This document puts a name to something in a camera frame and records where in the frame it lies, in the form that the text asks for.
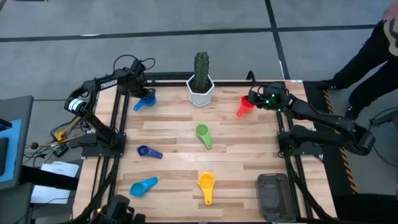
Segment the wooden tabletop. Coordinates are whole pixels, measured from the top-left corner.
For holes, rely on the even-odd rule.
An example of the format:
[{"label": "wooden tabletop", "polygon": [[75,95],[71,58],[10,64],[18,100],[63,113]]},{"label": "wooden tabletop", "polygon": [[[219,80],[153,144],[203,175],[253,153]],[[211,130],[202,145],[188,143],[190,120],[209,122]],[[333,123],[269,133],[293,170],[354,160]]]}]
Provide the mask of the wooden tabletop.
[{"label": "wooden tabletop", "polygon": [[[286,81],[286,86],[292,94],[306,100],[302,83]],[[130,206],[145,214],[147,222],[264,221],[259,214],[255,181],[260,174],[286,173],[286,168],[284,160],[277,157],[279,128],[275,111],[255,108],[242,117],[235,115],[240,98],[248,90],[248,87],[216,87],[211,103],[204,108],[190,103],[186,87],[156,88],[156,104],[137,112],[132,108],[138,99],[131,98],[126,150],[120,160],[115,194],[129,198]],[[115,88],[110,88],[100,93],[96,115],[104,124],[110,122],[115,92]],[[294,122],[313,128],[309,121]],[[199,123],[209,127],[213,149],[207,150],[195,136]],[[136,148],[143,144],[162,152],[163,158],[140,157]],[[96,161],[92,157],[83,163],[73,206],[75,216],[90,202]],[[323,164],[314,156],[302,156],[302,161],[309,191],[335,217]],[[205,205],[197,184],[204,171],[215,178],[212,205]],[[159,182],[142,198],[129,195],[133,183],[155,176]],[[302,194],[299,189],[297,192],[305,217]]]}]

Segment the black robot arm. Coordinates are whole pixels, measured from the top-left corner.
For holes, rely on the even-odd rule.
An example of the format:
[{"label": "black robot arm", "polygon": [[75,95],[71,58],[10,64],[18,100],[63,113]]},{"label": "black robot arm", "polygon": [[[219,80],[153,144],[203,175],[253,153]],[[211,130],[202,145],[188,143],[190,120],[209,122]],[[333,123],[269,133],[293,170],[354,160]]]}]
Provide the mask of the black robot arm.
[{"label": "black robot arm", "polygon": [[339,147],[347,146],[349,152],[362,156],[370,153],[375,138],[366,128],[354,121],[319,112],[312,105],[290,94],[280,83],[259,86],[257,91],[253,91],[253,88],[249,91],[248,102],[258,108],[279,110],[289,118],[313,121],[337,131],[337,133],[322,133],[295,125],[290,131],[288,140],[292,147],[299,147],[301,143],[310,141]]},{"label": "black robot arm", "polygon": [[[101,141],[112,149],[118,145],[118,135],[113,128],[103,124],[94,115],[93,108],[96,103],[96,96],[100,91],[118,85],[132,97],[155,97],[154,89],[144,88],[146,80],[143,72],[145,69],[141,61],[134,60],[130,68],[117,69],[112,75],[85,81],[67,98],[64,108],[89,123],[96,130],[95,134]],[[88,94],[88,101],[79,98],[83,94]]]}]

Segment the yellow measuring cup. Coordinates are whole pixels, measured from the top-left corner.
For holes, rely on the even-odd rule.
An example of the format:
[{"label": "yellow measuring cup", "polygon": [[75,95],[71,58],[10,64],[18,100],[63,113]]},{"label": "yellow measuring cup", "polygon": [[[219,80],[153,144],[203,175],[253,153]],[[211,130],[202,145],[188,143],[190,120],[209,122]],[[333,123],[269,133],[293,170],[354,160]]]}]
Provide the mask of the yellow measuring cup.
[{"label": "yellow measuring cup", "polygon": [[211,205],[211,192],[214,186],[214,177],[208,172],[204,172],[198,180],[198,184],[205,196],[205,204]]}]

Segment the white pot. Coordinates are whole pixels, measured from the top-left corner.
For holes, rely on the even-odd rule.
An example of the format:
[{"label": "white pot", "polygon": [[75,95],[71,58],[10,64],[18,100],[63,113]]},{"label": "white pot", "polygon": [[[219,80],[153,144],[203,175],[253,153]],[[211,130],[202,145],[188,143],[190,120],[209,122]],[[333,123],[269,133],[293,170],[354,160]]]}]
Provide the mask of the white pot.
[{"label": "white pot", "polygon": [[187,87],[189,89],[189,100],[195,105],[195,106],[206,106],[207,104],[210,103],[211,101],[211,95],[213,94],[214,91],[214,83],[211,80],[210,76],[207,75],[207,77],[210,80],[211,83],[211,88],[207,91],[207,93],[194,93],[191,90],[191,87],[189,86],[189,83],[193,79],[194,75],[187,81]]}]

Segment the green measuring cup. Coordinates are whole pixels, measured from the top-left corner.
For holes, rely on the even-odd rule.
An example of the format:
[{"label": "green measuring cup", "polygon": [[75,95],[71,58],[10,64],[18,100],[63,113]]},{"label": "green measuring cup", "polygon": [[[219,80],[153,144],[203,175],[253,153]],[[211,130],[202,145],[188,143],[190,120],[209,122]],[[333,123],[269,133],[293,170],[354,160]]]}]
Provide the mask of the green measuring cup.
[{"label": "green measuring cup", "polygon": [[213,142],[210,138],[210,132],[206,125],[199,124],[197,126],[197,136],[205,143],[207,149],[211,149],[213,147]]}]

